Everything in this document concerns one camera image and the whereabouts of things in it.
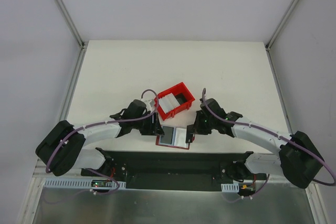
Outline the black credit card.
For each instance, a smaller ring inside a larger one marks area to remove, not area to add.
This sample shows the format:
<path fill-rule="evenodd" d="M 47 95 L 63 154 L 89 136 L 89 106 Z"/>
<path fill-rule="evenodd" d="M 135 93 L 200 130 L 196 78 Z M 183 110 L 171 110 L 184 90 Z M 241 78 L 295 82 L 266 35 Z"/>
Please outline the black credit card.
<path fill-rule="evenodd" d="M 194 141 L 193 126 L 192 125 L 188 125 L 187 128 L 186 128 L 185 143 L 186 144 L 190 144 L 193 141 Z"/>
<path fill-rule="evenodd" d="M 160 143 L 171 145 L 173 142 L 174 128 L 170 126 L 162 127 L 164 134 L 161 136 Z"/>

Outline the red leather card holder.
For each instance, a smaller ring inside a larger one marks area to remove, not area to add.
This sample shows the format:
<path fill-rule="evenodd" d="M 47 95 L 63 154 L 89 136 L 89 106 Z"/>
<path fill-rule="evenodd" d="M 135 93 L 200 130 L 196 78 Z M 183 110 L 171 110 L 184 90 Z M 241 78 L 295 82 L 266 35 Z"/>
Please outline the red leather card holder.
<path fill-rule="evenodd" d="M 173 133 L 173 142 L 171 145 L 162 144 L 160 143 L 160 139 L 162 135 L 158 135 L 156 138 L 156 146 L 163 146 L 163 147 L 170 147 L 170 148 L 178 148 L 183 150 L 189 150 L 190 144 L 185 143 L 186 139 L 186 128 L 182 127 L 173 127 L 174 133 Z"/>

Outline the red plastic bin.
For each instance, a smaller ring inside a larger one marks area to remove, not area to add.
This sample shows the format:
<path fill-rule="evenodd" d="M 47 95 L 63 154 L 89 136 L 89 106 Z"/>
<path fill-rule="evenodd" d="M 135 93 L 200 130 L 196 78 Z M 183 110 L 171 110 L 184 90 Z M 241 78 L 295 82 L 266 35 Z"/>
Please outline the red plastic bin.
<path fill-rule="evenodd" d="M 160 92 L 154 101 L 155 104 L 159 104 L 158 113 L 165 121 L 184 110 L 189 110 L 195 98 L 184 82 L 180 82 Z"/>

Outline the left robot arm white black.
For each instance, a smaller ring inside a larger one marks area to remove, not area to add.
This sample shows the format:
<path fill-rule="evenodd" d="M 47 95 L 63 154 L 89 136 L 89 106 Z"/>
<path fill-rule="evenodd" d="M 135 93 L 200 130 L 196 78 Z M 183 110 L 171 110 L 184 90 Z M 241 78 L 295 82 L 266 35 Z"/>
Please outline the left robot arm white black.
<path fill-rule="evenodd" d="M 154 100 L 133 100 L 129 106 L 108 120 L 75 127 L 67 120 L 60 121 L 37 146 L 35 153 L 46 165 L 46 172 L 61 176 L 72 168 L 93 169 L 99 176 L 111 170 L 111 158 L 99 147 L 87 145 L 120 138 L 132 130 L 144 136 L 163 135 Z"/>

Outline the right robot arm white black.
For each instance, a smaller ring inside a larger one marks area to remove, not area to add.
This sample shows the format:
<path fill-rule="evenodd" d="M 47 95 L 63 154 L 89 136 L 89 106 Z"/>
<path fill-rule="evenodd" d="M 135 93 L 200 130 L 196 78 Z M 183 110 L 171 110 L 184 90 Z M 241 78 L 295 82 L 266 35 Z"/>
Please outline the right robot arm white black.
<path fill-rule="evenodd" d="M 213 98 L 201 99 L 192 133 L 208 135 L 212 130 L 269 151 L 268 154 L 246 152 L 245 158 L 233 166 L 232 178 L 235 180 L 248 179 L 253 174 L 273 174 L 284 176 L 293 185 L 305 189 L 322 168 L 319 162 L 322 156 L 306 133 L 276 132 L 237 112 L 226 113 Z"/>

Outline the white card stack in bin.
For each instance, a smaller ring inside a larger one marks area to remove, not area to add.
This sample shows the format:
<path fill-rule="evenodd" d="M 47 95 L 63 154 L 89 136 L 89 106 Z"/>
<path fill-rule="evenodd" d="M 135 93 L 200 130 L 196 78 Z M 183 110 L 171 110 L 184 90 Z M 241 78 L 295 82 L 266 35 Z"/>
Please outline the white card stack in bin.
<path fill-rule="evenodd" d="M 167 94 L 166 96 L 159 98 L 159 105 L 165 114 L 173 111 L 180 106 L 177 98 L 172 94 Z"/>

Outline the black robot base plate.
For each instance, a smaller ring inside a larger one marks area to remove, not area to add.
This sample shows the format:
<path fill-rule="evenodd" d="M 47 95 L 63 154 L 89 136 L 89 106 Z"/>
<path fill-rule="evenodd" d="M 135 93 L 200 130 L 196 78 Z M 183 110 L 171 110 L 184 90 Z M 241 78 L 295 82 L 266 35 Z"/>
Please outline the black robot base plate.
<path fill-rule="evenodd" d="M 245 153 L 126 152 L 106 151 L 108 171 L 99 171 L 126 182 L 127 189 L 220 191 L 231 184 L 233 166 Z M 266 174 L 249 174 L 244 180 L 265 180 Z"/>

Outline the aluminium side rail right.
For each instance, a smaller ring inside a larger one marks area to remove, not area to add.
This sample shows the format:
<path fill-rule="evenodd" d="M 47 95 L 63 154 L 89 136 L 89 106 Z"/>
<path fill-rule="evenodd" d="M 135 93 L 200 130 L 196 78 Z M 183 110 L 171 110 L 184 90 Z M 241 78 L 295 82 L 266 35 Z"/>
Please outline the aluminium side rail right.
<path fill-rule="evenodd" d="M 262 136 L 262 144 L 261 146 L 266 148 L 267 150 L 271 151 L 275 155 L 279 155 L 278 152 L 280 152 L 281 149 L 285 150 L 285 145 L 287 146 L 287 149 L 293 150 L 296 154 L 299 154 L 300 149 L 297 148 L 296 146 L 293 145 L 293 143 L 290 141 L 291 138 L 291 125 L 289 123 L 288 115 L 287 115 L 287 110 L 285 108 L 284 100 L 282 97 L 281 89 L 280 89 L 280 84 L 276 75 L 276 71 L 274 68 L 274 64 L 272 62 L 271 56 L 269 52 L 266 52 L 267 58 L 269 61 L 269 65 L 271 68 L 271 72 L 274 78 L 275 86 L 277 89 L 279 101 L 281 104 L 281 109 L 286 121 L 286 126 L 287 126 L 287 131 L 282 132 L 282 131 L 277 131 L 273 129 L 263 128 L 261 129 L 261 133 L 258 133 L 258 135 Z"/>

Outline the aluminium side rail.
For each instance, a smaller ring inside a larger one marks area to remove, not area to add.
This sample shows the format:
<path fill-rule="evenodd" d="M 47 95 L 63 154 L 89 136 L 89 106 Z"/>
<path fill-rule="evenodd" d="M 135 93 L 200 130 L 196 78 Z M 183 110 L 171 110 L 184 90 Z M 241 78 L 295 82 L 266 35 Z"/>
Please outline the aluminium side rail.
<path fill-rule="evenodd" d="M 64 99 L 60 107 L 59 115 L 57 117 L 57 120 L 55 121 L 56 124 L 58 124 L 58 122 L 60 121 L 65 120 L 68 116 L 70 106 L 72 103 L 72 99 L 74 96 L 73 94 L 75 92 L 78 78 L 81 72 L 82 64 L 85 59 L 87 47 L 88 47 L 88 42 L 85 42 L 79 51 L 79 55 L 75 61 L 75 65 L 71 68 L 71 76 L 66 86 L 66 92 L 65 92 L 65 96 L 64 96 Z"/>
<path fill-rule="evenodd" d="M 269 52 L 266 52 L 267 58 L 269 61 L 269 65 L 271 68 L 271 72 L 274 78 L 275 86 L 277 89 L 279 101 L 281 104 L 281 109 L 286 121 L 286 126 L 287 126 L 287 131 L 282 132 L 282 131 L 277 131 L 273 129 L 263 128 L 261 129 L 261 133 L 258 133 L 258 135 L 262 136 L 262 144 L 261 146 L 266 148 L 267 150 L 271 151 L 275 155 L 279 155 L 278 152 L 280 152 L 281 149 L 285 150 L 285 145 L 287 146 L 287 149 L 293 150 L 296 154 L 299 154 L 300 149 L 297 148 L 296 146 L 293 145 L 293 143 L 290 141 L 291 138 L 291 125 L 289 123 L 288 115 L 287 115 L 287 110 L 285 108 L 284 100 L 282 97 L 281 89 L 280 89 L 280 84 L 276 75 L 276 71 L 274 68 L 274 64 L 272 62 L 271 56 Z"/>

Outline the aluminium side rail left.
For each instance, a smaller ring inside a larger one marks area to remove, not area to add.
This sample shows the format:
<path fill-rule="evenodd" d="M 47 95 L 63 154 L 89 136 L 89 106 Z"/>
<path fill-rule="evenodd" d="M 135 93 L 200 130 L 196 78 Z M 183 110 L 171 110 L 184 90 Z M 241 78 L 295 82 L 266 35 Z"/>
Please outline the aluminium side rail left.
<path fill-rule="evenodd" d="M 55 121 L 56 124 L 58 124 L 58 122 L 60 121 L 65 120 L 68 116 L 70 106 L 72 103 L 72 99 L 74 96 L 73 94 L 75 92 L 78 78 L 81 72 L 82 64 L 85 59 L 87 47 L 88 47 L 88 42 L 85 42 L 79 51 L 79 55 L 75 61 L 75 65 L 71 68 L 71 76 L 66 86 L 66 92 L 65 92 L 65 96 L 64 96 L 64 99 L 60 107 L 59 115 L 57 117 L 57 120 Z"/>

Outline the aluminium frame post right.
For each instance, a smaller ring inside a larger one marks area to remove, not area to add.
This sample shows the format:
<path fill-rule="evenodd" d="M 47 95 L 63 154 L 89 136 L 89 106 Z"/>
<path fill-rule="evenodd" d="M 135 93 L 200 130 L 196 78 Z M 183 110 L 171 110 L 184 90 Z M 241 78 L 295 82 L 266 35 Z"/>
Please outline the aluminium frame post right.
<path fill-rule="evenodd" d="M 276 26 L 274 32 L 272 33 L 270 39 L 265 44 L 266 51 L 269 51 L 272 48 L 273 44 L 275 43 L 275 41 L 279 37 L 280 33 L 284 29 L 286 23 L 289 21 L 292 13 L 295 11 L 295 9 L 297 8 L 297 6 L 300 3 L 300 1 L 301 0 L 291 0 L 290 1 L 289 5 L 288 5 L 288 7 L 286 9 L 286 11 L 282 15 L 282 17 L 281 17 L 278 25 Z"/>

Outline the aluminium frame post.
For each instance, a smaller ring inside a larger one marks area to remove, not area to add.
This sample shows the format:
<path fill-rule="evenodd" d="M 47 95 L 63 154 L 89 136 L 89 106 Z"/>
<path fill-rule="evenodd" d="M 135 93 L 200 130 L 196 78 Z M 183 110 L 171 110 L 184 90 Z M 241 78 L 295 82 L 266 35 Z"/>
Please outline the aluminium frame post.
<path fill-rule="evenodd" d="M 297 6 L 300 3 L 300 1 L 301 0 L 291 0 L 290 1 L 289 5 L 288 5 L 288 7 L 286 9 L 286 11 L 282 15 L 282 17 L 281 17 L 278 25 L 276 26 L 274 32 L 272 33 L 270 39 L 265 44 L 266 51 L 269 51 L 272 48 L 273 44 L 275 43 L 275 41 L 279 37 L 280 33 L 284 29 L 286 23 L 289 21 L 292 13 L 295 11 L 295 9 L 297 8 Z"/>
<path fill-rule="evenodd" d="M 78 46 L 82 49 L 85 48 L 86 42 L 83 40 L 82 36 L 80 35 L 73 19 L 71 18 L 63 0 L 54 0 L 58 10 L 60 11 L 67 27 L 69 28 L 72 36 L 76 40 Z"/>

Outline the aluminium frame post left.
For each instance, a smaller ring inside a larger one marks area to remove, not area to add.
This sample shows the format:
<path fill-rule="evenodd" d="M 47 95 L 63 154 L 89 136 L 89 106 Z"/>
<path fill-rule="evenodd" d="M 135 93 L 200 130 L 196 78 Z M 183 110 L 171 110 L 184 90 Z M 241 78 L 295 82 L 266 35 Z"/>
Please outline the aluminium frame post left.
<path fill-rule="evenodd" d="M 67 27 L 69 28 L 72 36 L 76 40 L 78 46 L 82 49 L 85 48 L 86 42 L 83 40 L 82 36 L 80 35 L 73 19 L 71 18 L 63 0 L 54 0 L 58 10 L 60 11 Z"/>

